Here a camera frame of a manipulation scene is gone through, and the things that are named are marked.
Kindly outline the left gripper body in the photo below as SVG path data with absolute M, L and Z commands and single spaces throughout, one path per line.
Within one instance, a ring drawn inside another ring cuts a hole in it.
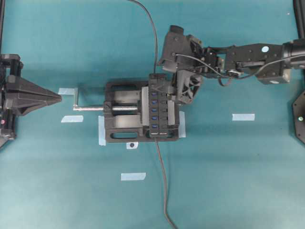
M 10 70 L 10 75 L 20 77 L 22 68 L 23 63 L 18 54 L 0 55 L 0 148 L 16 138 L 16 115 L 8 108 L 10 91 L 7 69 Z

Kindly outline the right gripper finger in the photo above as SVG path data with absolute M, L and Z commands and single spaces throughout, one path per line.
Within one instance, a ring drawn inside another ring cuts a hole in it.
M 166 94 L 175 94 L 177 91 L 166 75 L 155 75 L 152 80 L 152 89 Z
M 192 103 L 195 95 L 203 83 L 203 77 L 187 70 L 179 70 L 176 76 L 176 102 L 179 104 Z

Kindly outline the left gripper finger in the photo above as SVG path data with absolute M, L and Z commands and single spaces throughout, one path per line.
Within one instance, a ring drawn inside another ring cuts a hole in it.
M 9 75 L 6 82 L 6 89 L 12 93 L 26 93 L 32 95 L 41 95 L 51 98 L 61 98 L 59 94 L 56 94 L 50 90 L 42 88 L 22 77 Z
M 12 110 L 13 114 L 17 116 L 25 116 L 32 111 L 59 102 L 61 102 L 61 96 L 57 98 L 47 97 L 42 99 L 14 98 L 7 99 L 7 109 Z

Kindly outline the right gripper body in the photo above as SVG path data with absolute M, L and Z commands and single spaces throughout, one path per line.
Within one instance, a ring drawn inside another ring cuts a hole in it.
M 167 34 L 157 65 L 171 73 L 188 70 L 210 78 L 226 77 L 221 72 L 216 52 L 204 48 L 201 41 L 192 35 Z

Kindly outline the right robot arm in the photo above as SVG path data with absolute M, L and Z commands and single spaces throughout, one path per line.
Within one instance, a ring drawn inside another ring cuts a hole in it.
M 159 65 L 173 73 L 173 78 L 166 80 L 163 75 L 150 75 L 152 95 L 166 96 L 179 105 L 190 104 L 204 78 L 216 79 L 222 87 L 251 76 L 263 84 L 288 83 L 290 69 L 305 67 L 305 41 L 203 47 L 192 35 L 169 32 Z

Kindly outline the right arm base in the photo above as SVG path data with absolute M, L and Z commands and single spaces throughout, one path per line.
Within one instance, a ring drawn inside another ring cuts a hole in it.
M 292 104 L 295 136 L 305 143 L 305 92 L 301 92 Z

